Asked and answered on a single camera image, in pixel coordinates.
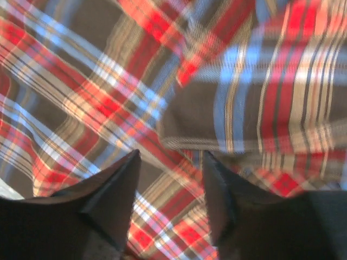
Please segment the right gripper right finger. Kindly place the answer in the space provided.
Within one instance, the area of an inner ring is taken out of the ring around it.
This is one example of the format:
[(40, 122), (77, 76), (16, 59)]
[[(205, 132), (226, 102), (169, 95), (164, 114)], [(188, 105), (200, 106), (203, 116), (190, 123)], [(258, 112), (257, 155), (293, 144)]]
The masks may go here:
[(203, 155), (212, 244), (220, 259), (346, 259), (346, 192), (283, 198)]

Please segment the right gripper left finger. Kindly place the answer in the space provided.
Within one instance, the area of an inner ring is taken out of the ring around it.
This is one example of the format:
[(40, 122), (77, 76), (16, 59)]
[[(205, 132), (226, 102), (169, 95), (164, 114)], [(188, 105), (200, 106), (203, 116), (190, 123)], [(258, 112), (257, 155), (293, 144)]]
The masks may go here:
[(1, 259), (123, 259), (141, 158), (48, 197), (1, 198)]

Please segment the red brown plaid shirt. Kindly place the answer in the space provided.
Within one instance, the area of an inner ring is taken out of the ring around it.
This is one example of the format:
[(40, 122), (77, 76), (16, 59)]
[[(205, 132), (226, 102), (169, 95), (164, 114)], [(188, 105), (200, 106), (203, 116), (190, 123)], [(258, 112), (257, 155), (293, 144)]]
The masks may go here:
[(346, 1), (1, 1), (1, 194), (133, 149), (130, 259), (217, 259), (205, 150), (284, 197), (346, 189)]

